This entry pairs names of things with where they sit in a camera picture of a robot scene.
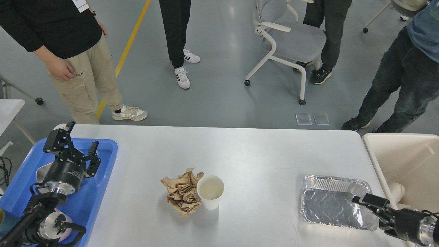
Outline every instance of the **chair seat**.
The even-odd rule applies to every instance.
[[[427,6],[427,0],[391,0],[393,6],[398,5],[408,11],[420,11]]]
[[[310,62],[322,52],[326,35],[320,28],[299,22],[281,22],[291,28],[290,32],[271,29],[268,34],[276,41],[277,49],[274,54],[301,62]],[[265,38],[262,47],[271,50],[271,43]]]
[[[399,2],[399,1],[394,1],[394,0],[392,0],[392,1],[390,1],[391,3],[392,3],[392,5],[393,5],[393,7],[395,8],[395,10],[398,12],[398,13],[400,13],[400,14],[402,14],[402,15],[404,15],[404,16],[407,16],[407,17],[410,17],[410,18],[413,18],[418,12],[420,12],[421,10],[423,10],[424,8],[421,8],[421,9],[418,9],[418,10],[415,10],[415,11],[413,11],[413,10],[411,10],[410,9],[410,7],[409,6],[405,6],[405,7],[407,7],[407,8],[404,8],[404,6],[402,6],[401,4],[401,2]]]

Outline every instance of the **chair wheel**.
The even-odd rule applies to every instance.
[[[35,102],[36,102],[38,105],[42,105],[42,104],[44,103],[44,101],[43,101],[42,98],[36,98]]]

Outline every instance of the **crumpled brown paper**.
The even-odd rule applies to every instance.
[[[204,176],[204,173],[199,172],[195,177],[192,170],[193,168],[188,168],[183,175],[176,179],[163,178],[160,180],[168,189],[169,194],[166,201],[180,212],[182,217],[195,212],[197,207],[203,204],[195,195],[197,194],[197,183]]]

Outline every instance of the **aluminum foil tray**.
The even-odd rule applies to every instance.
[[[376,230],[378,218],[367,208],[351,202],[353,196],[372,193],[365,181],[306,175],[303,179],[300,214],[309,223]]]

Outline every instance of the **white sneaker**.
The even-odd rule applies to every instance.
[[[190,51],[183,49],[183,54],[184,54],[184,60],[191,62],[191,63],[197,63],[201,61],[201,58],[198,57],[195,54],[192,54]]]
[[[139,107],[129,107],[123,105],[122,109],[120,109],[120,113],[115,113],[112,111],[112,117],[114,120],[123,120],[123,119],[131,119],[133,121],[140,121],[145,119],[148,116],[146,111],[140,110]]]
[[[187,71],[184,67],[175,69],[175,76],[177,77],[177,83],[182,89],[188,89],[191,87],[189,78],[186,75]]]

